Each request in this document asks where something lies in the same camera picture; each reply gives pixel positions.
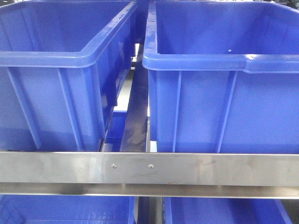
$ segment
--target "shelving unit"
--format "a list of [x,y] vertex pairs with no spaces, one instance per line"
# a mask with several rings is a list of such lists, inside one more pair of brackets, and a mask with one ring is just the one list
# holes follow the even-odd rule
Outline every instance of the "shelving unit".
[[[150,207],[162,206],[163,196],[299,199],[296,154],[149,152],[148,80],[140,49],[120,152],[2,150],[0,194],[157,197],[141,197]],[[292,202],[284,204],[295,217]]]

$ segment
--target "metal shelf frame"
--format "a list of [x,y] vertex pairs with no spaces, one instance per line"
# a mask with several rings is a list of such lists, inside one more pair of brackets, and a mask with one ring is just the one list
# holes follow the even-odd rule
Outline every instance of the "metal shelf frame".
[[149,153],[142,48],[121,152],[0,152],[0,194],[299,199],[297,154]]

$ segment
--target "bin rib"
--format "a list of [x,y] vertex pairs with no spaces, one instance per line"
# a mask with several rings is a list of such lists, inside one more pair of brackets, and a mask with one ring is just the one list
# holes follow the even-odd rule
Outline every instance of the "bin rib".
[[231,71],[228,76],[228,87],[227,87],[227,93],[226,93],[227,102],[226,102],[224,113],[223,113],[224,116],[222,119],[221,132],[220,132],[218,145],[217,145],[217,153],[220,153],[220,150],[221,150],[223,136],[224,136],[226,124],[228,121],[228,114],[229,114],[229,110],[230,110],[230,106],[232,103],[233,94],[234,94],[234,90],[235,90],[236,80],[237,80],[237,72]]
[[39,149],[42,146],[42,142],[40,140],[39,134],[38,134],[38,129],[36,127],[36,124],[33,119],[32,112],[30,110],[30,106],[28,105],[28,101],[26,99],[26,96],[23,92],[23,89],[17,80],[17,77],[15,74],[17,74],[17,71],[14,68],[7,68],[7,72],[9,75],[9,79],[13,85],[14,91],[17,95],[18,101],[20,103],[20,106],[22,108],[23,114],[25,116],[25,119],[27,121],[30,133],[32,135],[34,144],[36,146],[36,149]]
[[57,70],[58,70],[57,73],[59,76],[59,82],[61,85],[62,93],[64,95],[64,102],[65,102],[65,105],[67,108],[67,113],[69,115],[70,122],[71,122],[71,129],[74,134],[77,149],[79,151],[81,151],[83,149],[82,140],[81,140],[81,136],[80,136],[78,122],[77,122],[76,115],[75,115],[74,104],[73,104],[72,98],[71,98],[70,88],[68,87],[66,77],[65,77],[66,74],[65,74],[65,72],[63,72],[63,69],[57,69]]
[[33,51],[38,51],[38,46],[37,46],[37,40],[33,40],[34,39],[34,35],[33,33],[30,31],[28,25],[30,24],[27,19],[26,19],[26,16],[24,15],[24,10],[22,9],[21,10],[21,14],[22,14],[22,17],[23,17],[23,20],[24,20],[24,23],[25,23],[25,28],[28,32],[28,36],[30,38],[30,42],[31,42],[31,45],[32,45],[32,49]]
[[164,198],[164,214],[167,213],[165,217],[165,222],[172,224],[172,209],[171,209],[171,198],[165,197]]
[[181,84],[182,84],[182,71],[178,73],[178,91],[177,91],[177,106],[176,106],[176,118],[174,123],[174,134],[173,134],[173,145],[172,152],[176,151],[176,143],[177,143],[177,132],[178,132],[178,111],[179,111],[179,98],[181,94]]

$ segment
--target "blue container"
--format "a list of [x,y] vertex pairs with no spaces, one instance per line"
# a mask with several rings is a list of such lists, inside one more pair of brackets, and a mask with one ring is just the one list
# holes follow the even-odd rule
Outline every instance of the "blue container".
[[164,198],[165,224],[292,224],[280,200]]
[[0,196],[1,224],[134,224],[134,197]]
[[97,151],[131,68],[135,3],[0,8],[0,148]]
[[299,153],[299,11],[153,2],[143,65],[160,152]]

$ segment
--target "bin rim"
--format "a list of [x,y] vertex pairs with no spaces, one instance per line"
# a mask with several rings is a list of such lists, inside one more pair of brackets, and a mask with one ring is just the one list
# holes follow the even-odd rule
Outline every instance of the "bin rim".
[[[299,54],[160,54],[157,50],[156,3],[149,4],[142,64],[149,70],[197,70],[197,71],[244,71],[246,73],[299,73]],[[208,2],[195,1],[194,4],[275,4],[272,2]]]
[[0,51],[0,67],[44,67],[44,68],[84,68],[93,65],[105,47],[111,42],[122,25],[130,18],[136,9],[135,1],[119,0],[85,0],[85,1],[58,1],[58,0],[29,0],[14,3],[0,8],[8,10],[10,7],[22,7],[32,2],[127,2],[128,4],[82,49],[77,52],[62,51]]

